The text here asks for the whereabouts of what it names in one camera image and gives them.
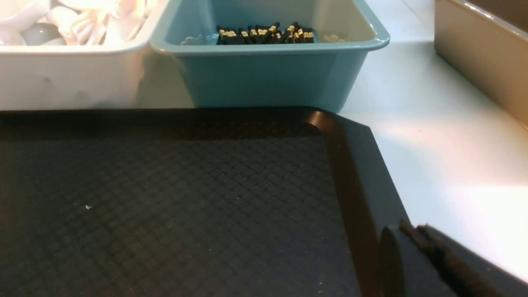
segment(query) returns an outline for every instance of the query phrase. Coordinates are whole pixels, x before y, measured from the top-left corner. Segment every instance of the white plastic bin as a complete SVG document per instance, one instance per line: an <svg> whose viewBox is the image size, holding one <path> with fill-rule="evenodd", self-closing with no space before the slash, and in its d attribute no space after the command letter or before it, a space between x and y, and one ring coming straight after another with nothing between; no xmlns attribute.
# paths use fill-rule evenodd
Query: white plastic bin
<svg viewBox="0 0 528 297"><path fill-rule="evenodd" d="M150 36L167 2L122 45L0 47L0 110L139 106L157 62Z"/></svg>

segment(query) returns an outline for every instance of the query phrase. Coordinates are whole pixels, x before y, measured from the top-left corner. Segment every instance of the diamond pattern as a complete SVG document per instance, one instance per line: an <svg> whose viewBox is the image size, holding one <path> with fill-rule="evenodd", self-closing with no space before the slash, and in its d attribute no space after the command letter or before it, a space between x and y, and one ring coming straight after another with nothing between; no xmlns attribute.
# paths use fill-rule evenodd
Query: diamond pattern
<svg viewBox="0 0 528 297"><path fill-rule="evenodd" d="M23 129L0 138L0 295L360 295L310 125Z"/></svg>

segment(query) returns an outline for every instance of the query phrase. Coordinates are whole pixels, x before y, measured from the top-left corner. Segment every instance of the countertop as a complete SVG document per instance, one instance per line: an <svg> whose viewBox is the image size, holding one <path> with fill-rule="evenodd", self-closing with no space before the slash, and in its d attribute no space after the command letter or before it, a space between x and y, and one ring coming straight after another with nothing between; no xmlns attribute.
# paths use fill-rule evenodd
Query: countertop
<svg viewBox="0 0 528 297"><path fill-rule="evenodd" d="M528 282L528 131L435 54L434 0L367 2L391 43L369 54L340 115L372 128L413 224ZM173 75L153 81L180 99L144 107L192 107Z"/></svg>

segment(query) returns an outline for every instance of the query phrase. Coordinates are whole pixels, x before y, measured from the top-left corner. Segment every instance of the blue plastic bin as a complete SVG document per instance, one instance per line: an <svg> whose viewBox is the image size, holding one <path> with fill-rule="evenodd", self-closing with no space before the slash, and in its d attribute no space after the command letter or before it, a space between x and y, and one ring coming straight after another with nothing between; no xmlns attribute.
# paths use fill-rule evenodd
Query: blue plastic bin
<svg viewBox="0 0 528 297"><path fill-rule="evenodd" d="M214 45L217 25L274 22L282 30L293 22L312 27L319 43ZM325 42L332 35L349 42ZM193 45L181 45L188 37ZM196 107L312 106L337 112L367 53L389 39L364 0L171 0L150 43L174 58Z"/></svg>

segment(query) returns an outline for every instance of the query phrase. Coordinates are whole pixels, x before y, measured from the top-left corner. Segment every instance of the beige plastic bin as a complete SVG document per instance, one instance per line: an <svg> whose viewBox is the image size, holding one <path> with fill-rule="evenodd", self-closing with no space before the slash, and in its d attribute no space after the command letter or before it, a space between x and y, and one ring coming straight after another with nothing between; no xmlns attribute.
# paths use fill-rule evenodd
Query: beige plastic bin
<svg viewBox="0 0 528 297"><path fill-rule="evenodd" d="M440 56L528 125L528 24L518 10L528 7L516 0L436 0L435 49Z"/></svg>

